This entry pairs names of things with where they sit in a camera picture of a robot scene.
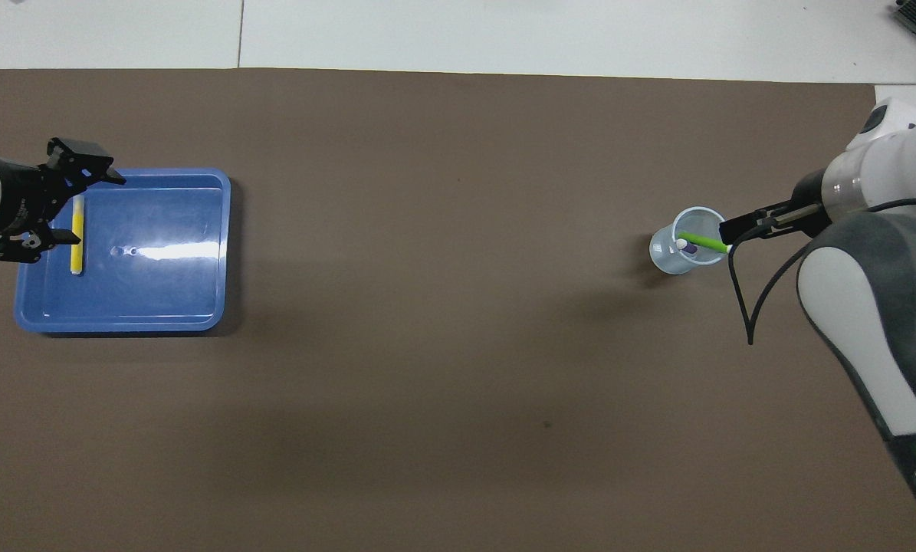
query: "green marker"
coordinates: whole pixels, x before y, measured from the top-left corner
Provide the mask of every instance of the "green marker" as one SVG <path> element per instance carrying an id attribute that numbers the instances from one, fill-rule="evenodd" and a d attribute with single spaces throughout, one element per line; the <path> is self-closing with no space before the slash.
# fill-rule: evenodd
<path id="1" fill-rule="evenodd" d="M 716 238 L 707 238 L 706 235 L 679 232 L 675 235 L 675 237 L 683 238 L 683 240 L 690 242 L 690 244 L 699 245 L 701 248 L 713 249 L 713 251 L 720 252 L 724 255 L 726 255 L 731 250 L 731 248 L 728 248 L 727 245 L 725 245 L 722 241 L 716 240 Z"/>

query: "brown table surface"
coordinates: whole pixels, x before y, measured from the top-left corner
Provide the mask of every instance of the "brown table surface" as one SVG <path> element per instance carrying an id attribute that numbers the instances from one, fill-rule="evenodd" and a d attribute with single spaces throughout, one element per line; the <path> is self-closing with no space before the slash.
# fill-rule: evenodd
<path id="1" fill-rule="evenodd" d="M 679 210 L 786 199 L 863 85 L 334 71 L 0 71 L 51 136 L 234 184 L 204 337 L 16 327 L 0 551 L 916 550 L 916 505 L 787 277 L 746 346 Z M 748 297 L 804 242 L 745 245 Z"/>

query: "plastic tray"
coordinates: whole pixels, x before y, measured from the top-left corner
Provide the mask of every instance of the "plastic tray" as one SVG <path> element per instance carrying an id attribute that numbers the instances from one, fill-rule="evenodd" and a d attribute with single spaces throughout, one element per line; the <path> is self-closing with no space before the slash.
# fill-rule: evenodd
<path id="1" fill-rule="evenodd" d="M 15 320 L 42 333 L 196 332 L 226 298 L 230 182 L 218 169 L 121 169 L 86 198 L 84 269 L 68 245 L 20 265 Z M 72 201 L 55 218 L 69 228 Z"/>

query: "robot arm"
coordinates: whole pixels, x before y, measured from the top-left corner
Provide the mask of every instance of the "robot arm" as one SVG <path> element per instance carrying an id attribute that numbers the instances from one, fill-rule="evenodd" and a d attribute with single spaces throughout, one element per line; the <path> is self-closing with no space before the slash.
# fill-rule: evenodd
<path id="1" fill-rule="evenodd" d="M 916 498 L 916 217 L 856 213 L 826 228 L 798 296 Z"/>
<path id="2" fill-rule="evenodd" d="M 863 212 L 899 200 L 916 200 L 916 110 L 888 99 L 791 199 L 728 220 L 721 237 L 735 245 L 798 230 L 813 237 L 799 301 L 916 498 L 916 205 Z"/>
<path id="3" fill-rule="evenodd" d="M 38 167 L 0 158 L 0 261 L 38 262 L 55 245 L 79 244 L 72 231 L 50 228 L 52 219 L 87 186 L 125 182 L 96 143 L 54 137 L 47 154 Z"/>

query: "black cable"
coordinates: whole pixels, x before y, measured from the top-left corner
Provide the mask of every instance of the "black cable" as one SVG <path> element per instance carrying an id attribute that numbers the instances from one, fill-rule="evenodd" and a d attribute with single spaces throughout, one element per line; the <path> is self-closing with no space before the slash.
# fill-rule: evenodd
<path id="1" fill-rule="evenodd" d="M 909 205 L 916 205 L 916 198 L 913 199 L 897 199 L 896 202 L 886 202 L 879 205 L 874 205 L 867 209 L 867 212 L 876 213 L 878 211 L 885 211 L 888 209 L 894 209 L 895 207 L 906 207 Z"/>
<path id="2" fill-rule="evenodd" d="M 906 207 L 910 205 L 916 205 L 916 199 L 897 199 L 895 202 L 874 205 L 870 207 L 870 209 L 866 209 L 866 211 L 876 213 L 885 211 L 886 209 L 895 209 L 895 207 Z M 802 258 L 802 255 L 805 254 L 805 250 L 809 247 L 808 244 L 802 245 L 798 251 L 795 251 L 794 254 L 788 258 L 788 261 L 785 261 L 784 264 L 774 272 L 774 276 L 770 277 L 770 280 L 768 280 L 765 287 L 763 287 L 760 296 L 758 296 L 758 301 L 754 304 L 754 310 L 749 314 L 747 312 L 747 305 L 744 303 L 744 294 L 740 289 L 740 281 L 737 279 L 737 269 L 734 268 L 734 254 L 743 242 L 770 232 L 772 227 L 773 223 L 768 222 L 748 230 L 737 238 L 737 240 L 734 240 L 734 243 L 731 245 L 731 251 L 727 254 L 727 266 L 731 272 L 731 282 L 734 283 L 734 294 L 737 295 L 737 305 L 740 307 L 740 315 L 744 320 L 744 331 L 747 333 L 747 345 L 754 345 L 754 330 L 757 327 L 758 315 L 761 314 L 761 307 L 763 303 L 765 303 L 767 295 L 770 294 L 770 290 L 772 290 L 774 285 L 777 284 L 777 281 L 781 279 L 781 276 L 784 276 L 784 273 L 788 272 L 788 269 L 797 263 L 798 259 Z"/>

